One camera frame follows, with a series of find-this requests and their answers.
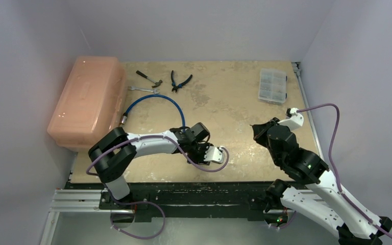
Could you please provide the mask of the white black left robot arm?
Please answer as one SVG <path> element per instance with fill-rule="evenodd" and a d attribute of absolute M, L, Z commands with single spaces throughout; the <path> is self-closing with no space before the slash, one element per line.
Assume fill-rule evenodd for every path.
<path fill-rule="evenodd" d="M 132 195 L 124 172 L 133 159 L 154 154 L 183 154 L 189 163 L 208 165 L 223 155 L 207 140 L 210 132 L 202 123 L 171 128 L 157 134 L 132 134 L 115 128 L 97 142 L 88 156 L 95 175 L 109 189 L 112 203 L 120 209 L 130 206 Z"/>

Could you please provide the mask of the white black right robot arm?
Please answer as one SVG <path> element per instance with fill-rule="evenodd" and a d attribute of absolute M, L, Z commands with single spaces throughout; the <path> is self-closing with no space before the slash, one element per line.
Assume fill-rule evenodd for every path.
<path fill-rule="evenodd" d="M 360 204 L 342 185 L 326 162 L 316 153 L 301 148 L 295 134 L 276 117 L 252 125 L 253 139 L 268 149 L 274 164 L 298 184 L 311 190 L 321 201 L 304 196 L 290 184 L 276 179 L 266 190 L 264 211 L 281 205 L 319 224 L 339 244 L 382 244 L 392 220 L 378 216 Z"/>

